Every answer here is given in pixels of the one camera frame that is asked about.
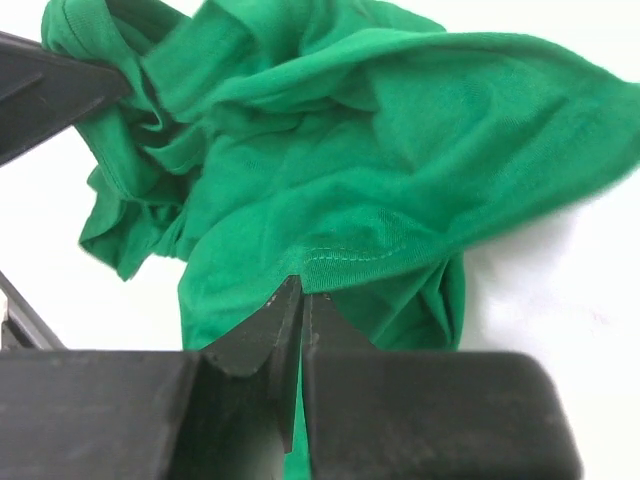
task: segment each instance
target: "white table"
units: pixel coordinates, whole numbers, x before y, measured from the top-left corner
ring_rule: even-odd
[[[39,39],[45,3],[1,2],[0,31]],[[199,2],[170,3],[192,12]],[[633,0],[400,3],[451,30],[542,36],[640,81]],[[0,170],[0,270],[70,348],[179,349],[183,265],[154,258],[125,284],[77,247],[93,201],[85,185],[93,165],[71,130]],[[640,478],[639,210],[636,174],[598,201],[467,256],[463,347],[524,351],[545,365],[586,480]]]

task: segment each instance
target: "stitched seam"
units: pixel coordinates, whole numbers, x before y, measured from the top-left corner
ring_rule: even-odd
[[[78,36],[77,32],[75,31],[75,29],[73,27],[73,24],[72,24],[72,22],[70,20],[69,11],[67,9],[67,6],[68,6],[68,0],[64,0],[63,3],[62,3],[62,13],[64,15],[65,21],[67,22],[67,25],[69,26],[69,31],[71,32],[73,40],[80,46],[80,48],[82,48],[82,50],[87,55],[92,56],[91,51],[85,46],[85,44],[82,42],[82,40]],[[84,130],[84,129],[82,128],[81,124],[77,125],[76,129],[78,130],[79,133],[81,133],[81,136],[84,138],[85,142],[88,144],[89,148],[94,152],[96,157],[99,157],[99,158],[96,158],[96,160],[98,160],[98,164],[103,169],[106,170],[106,173],[109,175],[109,178],[111,179],[111,182],[114,184],[116,189],[118,189],[126,197],[131,197],[131,193],[127,189],[124,188],[124,185],[122,184],[122,182],[120,181],[118,176],[114,175],[114,170],[113,170],[113,167],[110,164],[110,161],[108,159],[108,155],[105,155],[104,150],[102,149],[102,146],[99,145],[100,142],[94,141],[93,138],[89,139],[89,137],[93,137],[93,135],[83,134],[82,130]]]
[[[352,250],[352,249],[348,249],[348,248],[341,248],[341,247],[337,247],[337,248],[331,248],[331,247],[319,247],[319,248],[314,248],[311,251],[311,257],[307,258],[304,263],[309,264],[311,262],[317,261],[317,260],[338,260],[338,261],[345,261],[345,262],[372,262],[372,261],[376,261],[376,260],[383,260],[385,258],[389,258],[392,257],[393,255],[396,255],[397,253],[400,253],[403,250],[406,250],[406,245],[402,245],[400,247],[396,247],[393,250],[389,250],[383,254],[378,254],[378,255],[373,255],[371,252],[362,252],[362,251],[358,251],[358,250]],[[353,258],[353,257],[347,257],[344,254],[340,255],[339,253],[336,253],[335,255],[327,255],[327,254],[320,254],[317,255],[319,252],[322,251],[326,251],[326,252],[345,252],[346,254],[352,254],[352,255],[365,255],[366,258]]]

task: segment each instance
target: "white surface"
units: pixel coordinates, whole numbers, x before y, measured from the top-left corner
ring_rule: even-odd
[[[0,31],[39,39],[45,3],[0,2]],[[170,3],[189,13],[199,1]],[[640,81],[637,0],[399,3],[450,30],[542,36]],[[154,258],[123,284],[76,245],[92,206],[85,179],[93,165],[67,131],[0,171],[0,270],[71,348],[179,349],[175,289],[183,266]],[[520,350],[547,367],[585,480],[640,479],[639,207],[636,174],[597,201],[467,257],[463,346]]]

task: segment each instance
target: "crumpled cloth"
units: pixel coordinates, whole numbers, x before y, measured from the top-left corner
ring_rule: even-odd
[[[123,279],[187,261],[185,348],[291,274],[381,348],[455,348],[463,251],[638,164],[637,85],[384,2],[51,0],[42,37],[133,87],[77,127],[98,162],[80,243]],[[297,428],[287,479],[308,478]]]

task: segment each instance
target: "green t-shirt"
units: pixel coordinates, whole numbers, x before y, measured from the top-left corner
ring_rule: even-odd
[[[464,249],[638,164],[637,85],[384,2],[51,0],[42,36],[133,87],[77,127],[98,161],[80,243],[123,279],[187,261],[188,349],[291,274],[381,348],[455,348]],[[297,418],[287,480],[309,478]]]

